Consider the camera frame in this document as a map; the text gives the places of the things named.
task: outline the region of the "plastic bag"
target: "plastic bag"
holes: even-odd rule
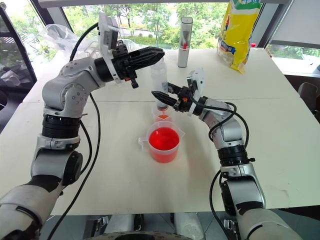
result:
[[[40,36],[45,40],[53,43],[54,47],[58,51],[64,51],[67,55],[71,54],[79,39],[79,37],[76,36],[69,28],[59,24],[48,24],[40,32]],[[98,46],[98,35],[89,39],[85,38],[82,40],[77,49],[77,55],[83,52],[86,53],[86,57],[92,56],[94,54],[99,54],[100,51],[97,50]]]
[[[251,33],[261,8],[260,0],[230,0],[224,15],[217,52],[240,73],[245,73]]]

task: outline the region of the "clear plastic cup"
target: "clear plastic cup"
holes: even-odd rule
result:
[[[156,64],[150,66],[151,78],[153,81],[153,90],[168,93],[167,65],[164,58],[161,58]],[[168,105],[156,100],[156,105],[159,109],[166,109]]]
[[[170,149],[166,150],[160,150],[155,148],[151,143],[150,143],[150,136],[159,129],[164,129],[164,128],[169,128],[173,130],[177,136],[178,136],[178,141],[177,144]],[[185,133],[178,128],[175,124],[173,124],[171,121],[157,121],[154,124],[152,124],[146,134],[145,137],[139,137],[138,143],[141,145],[142,151],[144,152],[150,152],[152,158],[156,160],[159,163],[169,163],[172,160],[175,159],[178,148],[180,145],[180,142],[182,138],[184,137]]]
[[[159,122],[159,121],[172,121],[172,113],[173,109],[171,107],[168,107],[164,110],[159,110],[157,106],[154,106],[151,110],[153,121]]]

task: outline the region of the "snack bag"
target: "snack bag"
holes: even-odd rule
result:
[[[260,0],[230,0],[224,15],[217,52],[240,73],[245,73],[251,33],[261,8]]]

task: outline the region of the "green foliage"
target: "green foliage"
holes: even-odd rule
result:
[[[193,49],[203,49],[203,48],[216,48],[216,45],[213,45],[214,38],[207,28],[201,28],[194,32],[194,35],[191,37],[191,48]]]
[[[228,3],[227,2],[212,2],[210,3],[211,18],[218,22],[222,23],[222,20],[224,19],[226,10],[227,10]]]
[[[180,29],[178,27],[168,26],[162,34],[161,39],[173,49],[179,47]]]
[[[4,38],[0,37],[0,46],[0,64],[12,67],[23,62],[16,44],[5,42]]]
[[[127,24],[129,28],[132,27],[133,17],[137,16],[140,11],[140,4],[111,4],[106,6],[109,6],[109,8],[113,9],[113,15],[116,15],[120,22],[120,17],[125,17],[127,19]]]
[[[195,48],[199,48],[199,49],[216,49],[218,45],[218,39],[217,38],[207,38],[204,40],[204,42],[202,42],[199,47],[195,47]]]
[[[147,36],[123,36],[123,39],[130,39],[136,44],[147,45],[147,46],[155,46],[156,38],[155,37],[147,37]]]
[[[143,23],[147,29],[154,33],[155,42],[158,43],[158,38],[162,36],[163,31],[169,25],[169,17],[171,11],[166,3],[145,3],[140,5],[141,16]]]
[[[220,29],[221,29],[221,23],[217,23],[217,22],[214,22],[214,21],[208,26],[208,32],[215,39],[219,38]]]
[[[56,50],[50,48],[48,44],[39,36],[39,32],[44,27],[33,7],[30,4],[24,6],[24,15],[10,16],[11,22],[20,35],[22,42],[24,40],[34,49],[36,55],[42,55],[49,61],[55,56]]]
[[[275,58],[302,60],[303,54],[320,57],[320,49],[315,48],[269,44],[267,50]]]
[[[176,13],[179,22],[182,17],[192,17],[193,20],[208,20],[210,17],[209,3],[206,2],[182,2],[177,4]]]
[[[72,26],[75,35],[80,37],[89,27],[95,24],[99,18],[99,11],[105,10],[101,5],[93,5],[90,8],[86,6],[69,6],[64,8],[68,21]],[[96,31],[89,33],[90,37],[97,35]]]

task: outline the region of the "floor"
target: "floor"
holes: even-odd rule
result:
[[[320,239],[320,221],[277,209],[275,209],[274,212],[283,218],[283,220],[285,220],[304,240]],[[217,214],[221,219],[230,219],[225,212],[218,212]],[[216,220],[213,218],[211,212],[199,212],[198,217],[203,230],[205,231],[207,240],[227,239]],[[83,239],[82,237],[87,219],[97,218],[99,218],[99,216],[66,216],[55,232],[52,240],[81,240]],[[58,219],[59,216],[52,216],[47,220],[41,231],[40,240],[47,239],[49,232]],[[170,214],[145,214],[144,230],[174,233],[174,226],[170,222]]]

